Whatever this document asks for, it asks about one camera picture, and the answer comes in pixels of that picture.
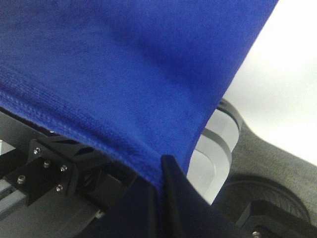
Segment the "screw head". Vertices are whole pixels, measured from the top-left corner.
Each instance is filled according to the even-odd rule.
[[[18,177],[17,183],[18,184],[24,184],[25,183],[25,179],[26,179],[26,177],[24,175],[20,175]]]
[[[253,232],[252,236],[253,236],[253,238],[261,238],[262,237],[261,233],[257,232],[257,231]]]
[[[62,186],[61,184],[57,185],[56,191],[57,191],[57,192],[63,191],[63,186]]]
[[[66,165],[63,165],[62,167],[60,167],[60,171],[64,172],[67,170],[67,166]]]
[[[38,147],[38,148],[36,148],[36,149],[33,151],[33,153],[34,153],[35,155],[37,155],[37,154],[40,153],[40,151],[41,151],[41,149]]]
[[[43,164],[43,167],[45,168],[45,169],[47,169],[47,168],[49,168],[51,166],[51,161],[50,160],[45,160],[44,161],[44,164]]]

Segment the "white wall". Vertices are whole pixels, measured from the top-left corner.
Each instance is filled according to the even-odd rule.
[[[317,0],[280,0],[225,96],[265,141],[317,165]]]

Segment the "blue cloth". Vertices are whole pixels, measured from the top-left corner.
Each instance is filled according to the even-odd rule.
[[[277,0],[1,0],[0,106],[161,186]]]

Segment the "bolt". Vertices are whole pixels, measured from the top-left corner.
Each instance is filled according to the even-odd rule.
[[[57,191],[57,192],[63,191],[63,186],[62,186],[61,184],[57,185],[56,191]]]
[[[35,155],[37,155],[37,154],[39,154],[39,153],[40,153],[40,151],[41,151],[41,149],[40,149],[40,148],[36,148],[36,149],[33,151],[33,153],[34,153]]]
[[[17,183],[18,184],[24,184],[25,183],[25,176],[24,175],[20,175],[19,177],[18,177],[18,180],[17,180]]]
[[[62,167],[60,167],[60,171],[64,172],[67,170],[67,166],[66,165],[63,165]]]
[[[262,237],[260,232],[253,232],[252,235],[253,235],[253,238],[261,238]]]
[[[51,161],[50,160],[45,160],[43,166],[44,166],[45,169],[49,168],[51,166]]]

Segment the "blue fabric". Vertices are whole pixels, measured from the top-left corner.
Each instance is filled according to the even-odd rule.
[[[1,0],[0,106],[161,186],[277,0]]]

